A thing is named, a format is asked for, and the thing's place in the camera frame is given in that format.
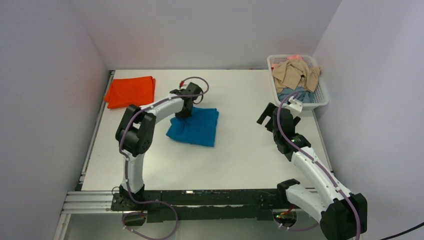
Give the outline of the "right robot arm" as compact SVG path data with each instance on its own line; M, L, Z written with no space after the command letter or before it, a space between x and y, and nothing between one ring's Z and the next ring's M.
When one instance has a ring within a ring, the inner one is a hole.
M285 107L269 103L257 120L272 132L278 151L300 170L312 183L316 193L307 190L296 179L279 183L276 203L287 208L291 204L309 214L328 240L360 239L367 231L368 203L361 193L352 193L317 156L311 143L296 132L300 122L301 103L295 101Z

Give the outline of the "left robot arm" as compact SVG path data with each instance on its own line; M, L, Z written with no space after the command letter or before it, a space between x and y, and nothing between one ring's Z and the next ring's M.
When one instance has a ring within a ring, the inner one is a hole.
M199 96L189 90L173 90L165 98L148 105L126 108L115 134L119 153L123 155L124 172L119 193L131 210L144 203L144 157L153 143L156 124L168 116L187 119L192 116L194 101Z

